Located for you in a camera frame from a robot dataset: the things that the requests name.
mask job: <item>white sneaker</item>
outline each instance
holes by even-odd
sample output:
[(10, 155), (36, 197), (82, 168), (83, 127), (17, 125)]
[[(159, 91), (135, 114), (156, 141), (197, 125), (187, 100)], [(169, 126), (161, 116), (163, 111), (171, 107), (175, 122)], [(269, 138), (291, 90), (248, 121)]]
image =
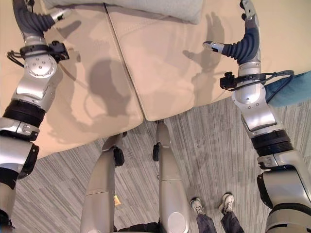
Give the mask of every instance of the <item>white sneaker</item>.
[(225, 215), (228, 212), (231, 212), (233, 209), (234, 196), (232, 193), (225, 193), (222, 197), (223, 202), (218, 207), (218, 209)]
[(192, 200), (190, 201), (190, 206), (197, 213), (197, 215), (205, 214), (200, 199), (192, 198)]

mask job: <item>pant leg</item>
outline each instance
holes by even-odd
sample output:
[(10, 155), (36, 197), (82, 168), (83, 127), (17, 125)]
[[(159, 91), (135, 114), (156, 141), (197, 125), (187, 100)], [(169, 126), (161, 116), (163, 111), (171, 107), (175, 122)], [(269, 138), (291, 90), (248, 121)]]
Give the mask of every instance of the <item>pant leg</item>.
[(226, 213), (221, 222), (225, 233), (244, 233), (238, 218), (232, 211)]
[(198, 215), (196, 218), (199, 233), (217, 233), (213, 220), (206, 215)]

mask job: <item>couch cushion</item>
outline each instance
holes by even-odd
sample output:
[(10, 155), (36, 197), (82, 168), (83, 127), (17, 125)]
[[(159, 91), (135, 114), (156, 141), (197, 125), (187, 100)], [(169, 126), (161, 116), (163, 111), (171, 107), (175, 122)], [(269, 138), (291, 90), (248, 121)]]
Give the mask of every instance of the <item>couch cushion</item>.
[[(0, 1), (1, 114), (23, 75), (23, 69), (5, 57), (7, 51), (24, 46), (11, 5)], [(75, 7), (45, 38), (65, 43), (70, 60), (59, 65), (63, 80), (35, 141), (39, 157), (124, 132), (143, 121), (104, 5)]]
[[(261, 32), (262, 71), (311, 67), (311, 1), (254, 0)], [(219, 87), (233, 59), (204, 50), (214, 40), (242, 39), (242, 9), (236, 1), (204, 0), (199, 25), (157, 14), (108, 6), (121, 51), (145, 117), (157, 120), (230, 96)]]

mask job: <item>silver robot arm segment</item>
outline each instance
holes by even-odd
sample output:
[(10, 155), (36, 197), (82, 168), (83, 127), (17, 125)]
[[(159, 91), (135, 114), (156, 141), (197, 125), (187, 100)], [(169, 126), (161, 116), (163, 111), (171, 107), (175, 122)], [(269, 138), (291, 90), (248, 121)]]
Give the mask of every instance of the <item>silver robot arm segment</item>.
[(39, 147), (35, 141), (39, 126), (49, 110), (60, 82), (57, 63), (68, 59), (63, 44), (54, 41), (47, 45), (43, 33), (68, 11), (52, 15), (37, 15), (28, 11), (24, 0), (13, 0), (17, 24), (22, 32), (25, 47), (24, 75), (11, 103), (0, 118), (0, 230), (13, 229), (10, 221), (16, 195), (16, 181), (29, 175), (37, 159)]
[(282, 122), (266, 102), (262, 85), (266, 74), (260, 70), (259, 21), (255, 8), (250, 0), (241, 0), (240, 6), (245, 10), (244, 38), (232, 45), (207, 41), (203, 46), (230, 56), (239, 64), (238, 77), (227, 72), (221, 79), (221, 88), (234, 91), (232, 99), (242, 112), (245, 130), (264, 170), (257, 183), (262, 201), (272, 209), (266, 232), (311, 232), (311, 176), (293, 149)]

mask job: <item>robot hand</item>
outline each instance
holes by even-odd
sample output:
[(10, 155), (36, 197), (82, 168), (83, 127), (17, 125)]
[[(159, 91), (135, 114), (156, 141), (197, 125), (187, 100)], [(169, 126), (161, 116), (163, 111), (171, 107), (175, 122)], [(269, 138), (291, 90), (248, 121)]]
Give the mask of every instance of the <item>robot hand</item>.
[(241, 0), (240, 7), (245, 10), (245, 13), (242, 14), (242, 19), (245, 21), (245, 34), (243, 39), (233, 44), (206, 41), (203, 43), (203, 46), (237, 60), (239, 64), (239, 76), (259, 74), (260, 37), (258, 17), (250, 0)]

